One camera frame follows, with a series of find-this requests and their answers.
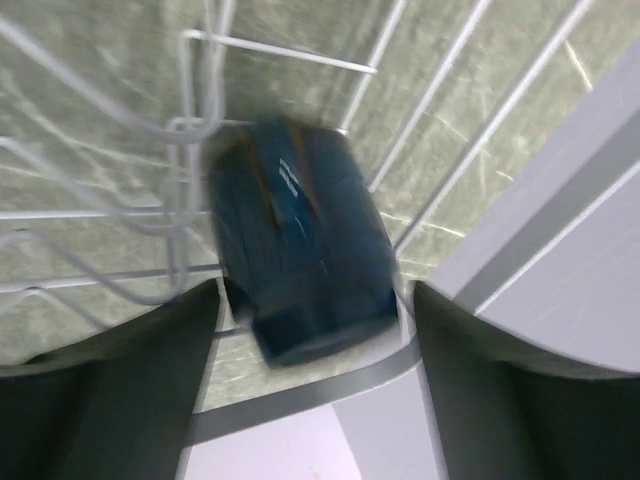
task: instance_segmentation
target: dark container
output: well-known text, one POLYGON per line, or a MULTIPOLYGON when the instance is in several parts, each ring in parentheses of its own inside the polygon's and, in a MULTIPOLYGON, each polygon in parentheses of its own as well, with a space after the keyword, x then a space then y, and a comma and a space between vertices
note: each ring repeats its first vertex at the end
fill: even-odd
POLYGON ((395 256, 344 136, 277 118, 241 138, 214 159, 208 190, 227 298, 267 364, 317 360, 396 323, 395 256))

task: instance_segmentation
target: blue object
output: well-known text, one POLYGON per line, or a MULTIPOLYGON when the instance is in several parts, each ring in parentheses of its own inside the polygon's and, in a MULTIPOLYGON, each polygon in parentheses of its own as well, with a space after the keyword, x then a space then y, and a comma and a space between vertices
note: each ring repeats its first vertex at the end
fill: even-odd
POLYGON ((209 175, 236 319, 267 364, 306 363, 397 322, 393 249, 346 139, 287 118, 255 124, 209 175))

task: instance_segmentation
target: white wire rack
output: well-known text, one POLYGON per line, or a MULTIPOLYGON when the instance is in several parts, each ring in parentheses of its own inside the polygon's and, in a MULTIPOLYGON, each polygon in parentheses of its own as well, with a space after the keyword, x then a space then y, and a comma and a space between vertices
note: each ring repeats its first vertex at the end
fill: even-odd
MULTIPOLYGON (((74 89, 79 95, 94 104, 115 121, 131 130, 144 133, 154 139, 165 142, 167 144, 169 162, 169 174, 160 187, 161 205, 130 207, 107 202, 94 190, 77 183, 54 163, 30 151, 16 139, 0 137, 0 147, 11 151, 18 158, 59 181, 69 192, 91 207, 91 209, 85 210, 0 211, 0 220, 114 217, 130 229, 142 235, 163 237, 167 245, 167 268, 165 269, 103 273, 91 267, 78 256, 67 251, 42 232, 20 230, 0 237, 0 250, 15 242, 37 241, 47 247, 52 254, 62 258, 82 272, 82 275, 70 277, 0 283, 0 293, 15 294, 10 301, 4 305, 0 305, 0 315, 8 312, 24 299, 36 295, 57 308, 62 308, 79 315, 96 328, 104 329, 107 327, 100 319, 82 307, 64 300, 55 293, 54 290, 65 287, 102 284, 115 294, 132 302, 142 305, 158 305, 182 292, 185 288, 188 275, 202 273, 210 275, 219 274, 220 267, 216 264, 199 266, 188 264, 186 231, 192 225, 197 215, 209 213, 202 207, 200 142, 211 137, 224 125, 242 123, 225 118, 222 69, 226 49, 241 48, 267 55, 279 55, 305 62, 330 65, 359 73, 360 79, 351 94, 339 124, 336 125, 337 130, 348 135, 349 127, 358 112, 361 101, 367 93, 373 76, 378 71, 380 60, 398 25, 407 2, 408 0, 394 0, 390 4, 383 27, 371 49, 369 58, 366 63, 360 64, 282 46, 234 38, 230 36, 235 12, 234 0, 220 0, 215 12, 214 6, 212 5, 213 0, 204 0, 204 30, 185 30, 177 38, 182 112, 180 116, 168 122, 165 127, 150 123, 126 106, 109 98, 63 62, 48 53, 45 48, 30 38, 19 25, 13 23, 0 12, 0 36, 20 49, 31 60, 46 68, 52 75, 74 89), (202 117, 194 117, 193 114, 194 95, 192 91, 191 62, 189 58, 189 42, 193 41, 204 42, 208 49, 205 55, 208 80, 202 117), (184 146, 184 156, 186 157, 184 159, 180 158, 179 146, 184 146), (187 201, 185 202, 186 205, 181 205, 178 194, 185 186, 188 191, 187 201), (143 221, 144 219, 158 216, 162 216, 166 223, 158 225, 155 223, 144 223, 143 221), (123 286, 123 282, 128 280, 152 279, 167 276, 170 279, 171 288, 163 294, 144 296, 123 286)), ((429 107, 430 102, 441 87, 491 2, 492 0, 478 0, 471 9, 462 28, 457 35, 454 36, 453 41, 436 69, 433 79, 428 83, 415 109, 403 127, 397 132, 389 151, 379 162, 380 167, 373 175, 369 184, 371 191, 375 191, 380 186, 398 158, 407 138, 418 124, 423 112, 429 107)), ((431 192, 419 213, 411 220, 409 226, 400 235, 394 245, 394 250, 397 255, 400 255, 407 245, 409 245, 418 232, 420 225, 433 214, 455 183, 469 168, 480 150, 520 101, 531 83, 545 68, 558 47, 578 24, 593 2, 594 0, 576 1, 573 7, 568 10, 565 17, 557 24, 556 29, 546 41, 543 42, 540 50, 531 58, 529 64, 525 66, 521 77, 514 83, 504 98, 498 102, 497 107, 489 115, 484 126, 477 132, 475 137, 469 141, 463 155, 457 159, 440 184, 431 192)), ((235 333, 236 332, 219 332, 220 336, 235 333)))

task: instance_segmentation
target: green marble surface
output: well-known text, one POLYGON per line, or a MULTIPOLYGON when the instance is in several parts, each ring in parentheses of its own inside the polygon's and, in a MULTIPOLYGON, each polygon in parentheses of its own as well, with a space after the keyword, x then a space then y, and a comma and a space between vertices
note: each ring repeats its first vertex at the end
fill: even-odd
MULTIPOLYGON (((365 63, 389 0, 238 0, 233 35, 365 63)), ((375 193, 389 235, 397 239, 429 192, 477 133, 571 2, 495 0, 424 113, 397 163, 375 193)), ((471 0, 409 0, 349 137, 365 175, 383 160, 433 74, 471 0)), ((98 87, 139 114, 165 124, 180 114, 176 39, 200 24, 201 0, 8 0, 0 11, 98 87)), ((520 105, 400 258, 405 279, 423 278, 464 238, 558 125, 640 33, 638 0, 596 1, 520 105)), ((287 111, 336 125, 358 74, 230 49, 225 66, 229 118, 287 111)), ((102 195, 131 205, 157 202, 166 148, 128 131, 0 40, 0 135, 19 139, 102 195)), ((0 210, 87 208, 60 185, 0 151, 0 210)), ((48 232, 96 268, 161 268, 165 245, 111 219, 1 221, 48 232)), ((205 218, 189 233, 193 264, 217 261, 205 218)), ((0 253, 0 282, 77 274, 35 244, 0 253)), ((197 282, 201 278, 192 278, 197 282)), ((153 294, 164 280, 128 284, 153 294)), ((60 294, 110 323, 145 310, 89 286, 60 294)), ((0 302, 9 295, 0 295, 0 302)), ((230 326, 229 318, 225 319, 230 326)), ((0 363, 94 334, 37 298, 0 321, 0 363)), ((264 395, 354 368, 394 338, 306 367, 269 372, 250 338, 222 342, 208 379, 205 408, 264 395)))

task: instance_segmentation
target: gray stone surface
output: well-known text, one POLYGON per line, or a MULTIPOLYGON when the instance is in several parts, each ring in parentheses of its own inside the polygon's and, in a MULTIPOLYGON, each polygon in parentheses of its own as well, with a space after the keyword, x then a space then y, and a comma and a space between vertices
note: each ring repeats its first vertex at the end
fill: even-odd
MULTIPOLYGON (((238 0, 233 34, 364 63, 390 3, 238 0)), ((393 239, 570 3, 495 0, 489 7, 375 194, 393 239)), ((471 5, 471 0, 408 2, 350 129, 366 175, 384 158, 471 5)), ((141 115, 164 124, 180 114, 176 38, 181 30, 199 25, 201 0, 9 0, 0 11, 141 115)), ((433 218, 422 225, 400 259, 406 279, 428 276, 455 248, 639 33, 638 0, 595 3, 433 218)), ((336 125, 359 76, 334 67, 230 49, 225 78, 229 118, 251 119, 284 110, 336 125)), ((158 201, 157 184, 167 172, 165 146, 109 120, 4 40, 0 40, 0 135, 21 140, 106 198, 131 205, 158 201)), ((45 208, 87 206, 22 160, 0 151, 0 210, 45 208)), ((1 221, 0 234, 24 227, 48 232, 104 271, 166 265, 161 239, 132 233, 115 220, 1 221)), ((206 218, 198 220, 189 241, 192 264, 217 260, 206 218)), ((0 266, 0 282, 77 274, 32 244, 0 252, 0 266)), ((163 280, 128 285, 147 294, 167 288, 163 280)), ((145 309, 99 286, 59 293, 111 323, 145 309)), ((9 298, 1 297, 0 302, 9 298)), ((231 326, 229 318, 225 325, 231 326)), ((73 315, 30 298, 2 317, 0 363, 18 362, 93 333, 73 315)), ((371 348, 365 345, 323 362, 273 373, 262 365, 250 338, 226 340, 218 348, 205 408, 344 372, 371 348)))

